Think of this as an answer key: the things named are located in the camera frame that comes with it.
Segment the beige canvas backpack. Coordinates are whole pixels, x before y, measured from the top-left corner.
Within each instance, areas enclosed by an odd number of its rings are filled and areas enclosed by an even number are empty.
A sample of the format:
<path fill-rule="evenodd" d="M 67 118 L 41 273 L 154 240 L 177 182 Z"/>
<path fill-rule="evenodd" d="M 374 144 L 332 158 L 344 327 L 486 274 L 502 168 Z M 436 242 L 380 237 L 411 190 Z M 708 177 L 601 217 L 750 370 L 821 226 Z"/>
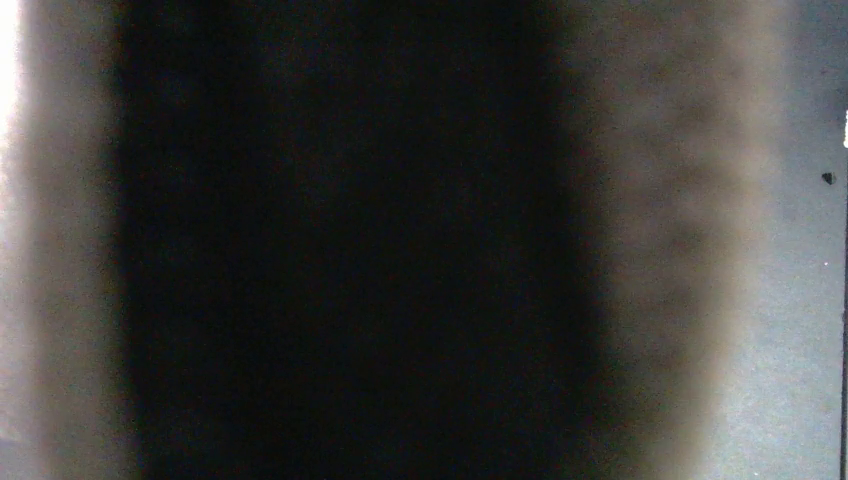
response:
<path fill-rule="evenodd" d="M 775 1 L 23 1 L 51 479 L 688 479 Z"/>

